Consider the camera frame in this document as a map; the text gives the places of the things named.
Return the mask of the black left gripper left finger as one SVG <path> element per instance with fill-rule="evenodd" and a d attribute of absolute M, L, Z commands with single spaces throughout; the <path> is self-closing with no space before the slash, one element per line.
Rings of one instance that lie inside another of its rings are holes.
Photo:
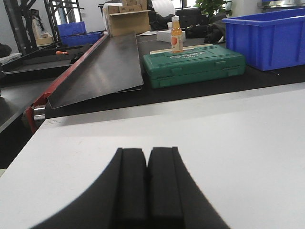
<path fill-rule="evenodd" d="M 145 229 L 146 162 L 139 148 L 118 148 L 102 174 L 36 229 Z"/>

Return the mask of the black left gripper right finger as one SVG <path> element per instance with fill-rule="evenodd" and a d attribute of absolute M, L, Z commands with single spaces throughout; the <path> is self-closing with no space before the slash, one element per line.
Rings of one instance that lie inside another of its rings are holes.
<path fill-rule="evenodd" d="M 227 229 L 188 172 L 177 147 L 155 147 L 149 162 L 149 215 L 154 229 Z"/>

